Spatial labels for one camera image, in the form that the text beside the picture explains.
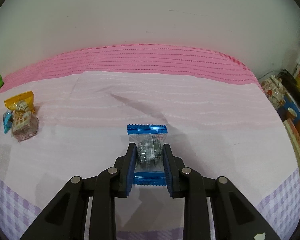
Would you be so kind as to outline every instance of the white sticker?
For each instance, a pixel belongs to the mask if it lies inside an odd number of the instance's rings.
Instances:
[[[255,240],[265,240],[266,239],[266,233],[263,234],[256,234],[254,237]]]

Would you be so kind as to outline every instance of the pink striped fabric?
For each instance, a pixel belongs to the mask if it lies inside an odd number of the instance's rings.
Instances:
[[[259,85],[239,60],[216,51],[155,44],[87,48],[62,53],[7,75],[0,93],[13,87],[85,71],[193,75],[230,84]]]

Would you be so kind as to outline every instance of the wire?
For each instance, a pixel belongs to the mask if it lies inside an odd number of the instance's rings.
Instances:
[[[262,77],[258,78],[258,80],[260,80],[261,78],[265,77],[266,75],[268,75],[268,74],[270,74],[272,72],[281,72],[281,71],[282,71],[282,69],[281,70],[272,70],[272,71],[269,71],[267,74],[264,74]]]

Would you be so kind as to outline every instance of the yellow wrapped candy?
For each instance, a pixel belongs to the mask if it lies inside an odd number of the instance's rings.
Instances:
[[[28,91],[16,95],[12,98],[8,98],[7,100],[4,101],[4,104],[9,110],[15,111],[16,114],[18,112],[25,113],[27,111],[31,111],[32,113],[34,113],[33,101],[34,101],[33,92]]]

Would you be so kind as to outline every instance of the blue candy wrapper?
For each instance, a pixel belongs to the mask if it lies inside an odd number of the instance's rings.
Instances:
[[[165,125],[128,125],[130,141],[137,145],[133,184],[166,185],[162,148],[167,133]]]
[[[13,121],[12,111],[7,110],[7,112],[5,112],[3,114],[4,133],[7,133],[11,129],[11,127],[12,127],[12,121]]]

